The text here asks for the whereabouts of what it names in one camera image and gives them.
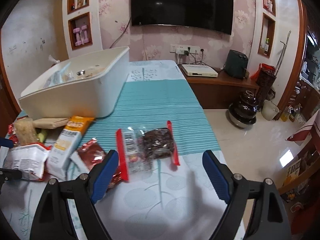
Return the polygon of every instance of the pink dumbbell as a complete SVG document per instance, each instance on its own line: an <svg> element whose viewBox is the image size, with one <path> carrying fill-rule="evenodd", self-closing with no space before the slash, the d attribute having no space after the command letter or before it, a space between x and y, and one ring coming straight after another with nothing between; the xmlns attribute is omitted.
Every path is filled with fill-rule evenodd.
<svg viewBox="0 0 320 240"><path fill-rule="evenodd" d="M75 42L76 46L82 45L82 41L80 39L80 31L81 31L80 28L74 28L73 29L73 33L76 34L76 39L77 39L77 41Z"/></svg>
<svg viewBox="0 0 320 240"><path fill-rule="evenodd" d="M83 43L88 43L88 42L89 42L88 34L87 34L87 28L88 28L87 25L82 25L82 26L81 26L81 30L84 31L84 40L83 40Z"/></svg>

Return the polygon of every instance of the power outlet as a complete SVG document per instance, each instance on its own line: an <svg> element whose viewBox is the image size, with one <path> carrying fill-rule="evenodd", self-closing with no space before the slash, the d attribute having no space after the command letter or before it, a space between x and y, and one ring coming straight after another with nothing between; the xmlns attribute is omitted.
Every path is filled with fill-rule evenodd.
<svg viewBox="0 0 320 240"><path fill-rule="evenodd" d="M178 44L171 44L170 45L170 52L176 52L177 49L182 49L188 51L188 47L190 47L190 53L199 54L200 47L199 46L191 46L191 45L178 45Z"/></svg>

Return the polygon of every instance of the wall-mounted tv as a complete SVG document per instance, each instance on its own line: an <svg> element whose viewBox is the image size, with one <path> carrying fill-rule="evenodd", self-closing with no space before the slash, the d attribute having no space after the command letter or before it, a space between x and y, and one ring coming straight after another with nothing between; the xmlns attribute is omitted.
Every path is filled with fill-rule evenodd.
<svg viewBox="0 0 320 240"><path fill-rule="evenodd" d="M131 0L132 26L182 25L231 35L233 0Z"/></svg>

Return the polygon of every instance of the metal screw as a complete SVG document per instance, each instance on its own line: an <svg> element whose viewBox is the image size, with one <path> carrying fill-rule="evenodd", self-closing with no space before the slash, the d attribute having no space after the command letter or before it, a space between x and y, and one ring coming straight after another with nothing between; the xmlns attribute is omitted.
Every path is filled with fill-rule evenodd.
<svg viewBox="0 0 320 240"><path fill-rule="evenodd" d="M55 184L56 183L56 179L49 179L49 184L50 185L53 185L53 184Z"/></svg>
<svg viewBox="0 0 320 240"><path fill-rule="evenodd" d="M80 174L80 179L86 180L87 178L88 178L88 174L87 173Z"/></svg>
<svg viewBox="0 0 320 240"><path fill-rule="evenodd" d="M268 185L272 185L272 184L273 184L272 179L269 179L269 178L265 179L265 182L266 182Z"/></svg>
<svg viewBox="0 0 320 240"><path fill-rule="evenodd" d="M236 179L236 180L241 180L243 177L240 173L235 173L233 174L233 177Z"/></svg>

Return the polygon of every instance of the beef jerky package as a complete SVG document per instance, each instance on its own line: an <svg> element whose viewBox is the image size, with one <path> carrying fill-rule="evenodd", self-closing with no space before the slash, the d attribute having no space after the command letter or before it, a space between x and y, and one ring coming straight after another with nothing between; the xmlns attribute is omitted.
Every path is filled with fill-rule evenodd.
<svg viewBox="0 0 320 240"><path fill-rule="evenodd" d="M154 159L171 157L172 164L180 165L170 121L159 128L119 129L116 143L122 178L126 181L133 177L134 180L139 179L143 173L151 172Z"/></svg>

